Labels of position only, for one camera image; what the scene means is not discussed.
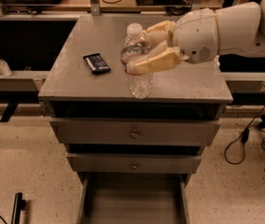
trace drawer knob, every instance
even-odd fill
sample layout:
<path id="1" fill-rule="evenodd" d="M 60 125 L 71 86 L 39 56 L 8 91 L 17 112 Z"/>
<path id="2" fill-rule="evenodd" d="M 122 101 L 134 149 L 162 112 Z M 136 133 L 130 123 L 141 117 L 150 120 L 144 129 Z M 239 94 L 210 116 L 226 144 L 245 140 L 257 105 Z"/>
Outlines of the drawer knob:
<path id="1" fill-rule="evenodd" d="M 139 133 L 137 131 L 131 132 L 131 138 L 138 138 L 138 137 L 139 137 Z"/>
<path id="2" fill-rule="evenodd" d="M 133 169 L 133 170 L 137 170 L 138 167 L 139 167 L 139 165 L 136 164 L 135 162 L 132 164 L 132 169 Z"/>

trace white bottle cap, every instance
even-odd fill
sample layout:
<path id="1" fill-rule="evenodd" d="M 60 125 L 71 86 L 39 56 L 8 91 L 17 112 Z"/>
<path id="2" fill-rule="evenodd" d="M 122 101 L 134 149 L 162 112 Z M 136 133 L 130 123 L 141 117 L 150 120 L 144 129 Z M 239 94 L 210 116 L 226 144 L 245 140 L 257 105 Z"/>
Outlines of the white bottle cap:
<path id="1" fill-rule="evenodd" d="M 143 33 L 143 27 L 139 23 L 131 23 L 126 31 L 129 38 L 138 39 Z"/>

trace floor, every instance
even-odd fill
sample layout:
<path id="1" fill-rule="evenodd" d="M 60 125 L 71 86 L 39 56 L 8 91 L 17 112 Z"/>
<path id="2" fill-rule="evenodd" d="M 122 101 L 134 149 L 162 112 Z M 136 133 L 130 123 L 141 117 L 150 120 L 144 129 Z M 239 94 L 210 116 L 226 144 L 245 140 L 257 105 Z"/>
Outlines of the floor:
<path id="1" fill-rule="evenodd" d="M 241 164 L 227 163 L 223 154 L 254 112 L 234 107 L 221 119 L 216 139 L 203 152 L 202 163 L 186 187 L 190 224 L 265 224 L 265 150 L 261 147 L 265 133 L 250 129 Z M 17 192 L 27 201 L 20 224 L 77 223 L 82 185 L 49 120 L 40 116 L 38 107 L 19 106 L 9 122 L 0 122 L 0 215 L 7 223 Z M 239 143 L 232 145 L 232 161 L 242 154 Z"/>

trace gray tabletop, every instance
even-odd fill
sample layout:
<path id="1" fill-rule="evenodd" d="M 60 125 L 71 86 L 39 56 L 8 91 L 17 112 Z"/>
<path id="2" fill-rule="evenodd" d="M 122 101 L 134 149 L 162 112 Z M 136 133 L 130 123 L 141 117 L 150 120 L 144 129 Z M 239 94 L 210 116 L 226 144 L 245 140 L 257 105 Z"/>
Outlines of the gray tabletop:
<path id="1" fill-rule="evenodd" d="M 143 100 L 131 97 L 119 59 L 126 27 L 139 22 L 144 28 L 177 18 L 162 15 L 104 14 L 79 18 L 39 93 L 41 100 L 119 101 L 228 104 L 232 97 L 215 62 L 182 62 L 154 73 L 153 91 Z M 93 75 L 83 56 L 100 53 L 111 72 Z"/>

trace drawer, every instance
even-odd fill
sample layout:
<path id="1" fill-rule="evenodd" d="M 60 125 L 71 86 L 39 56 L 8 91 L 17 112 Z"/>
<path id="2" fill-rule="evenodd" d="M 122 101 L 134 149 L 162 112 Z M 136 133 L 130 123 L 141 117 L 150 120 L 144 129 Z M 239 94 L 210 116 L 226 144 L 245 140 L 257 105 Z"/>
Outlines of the drawer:
<path id="1" fill-rule="evenodd" d="M 208 146 L 218 120 L 53 119 L 61 143 Z"/>
<path id="2" fill-rule="evenodd" d="M 194 174 L 201 156 L 67 154 L 75 172 Z"/>
<path id="3" fill-rule="evenodd" d="M 88 174 L 79 223 L 189 224 L 180 175 Z"/>

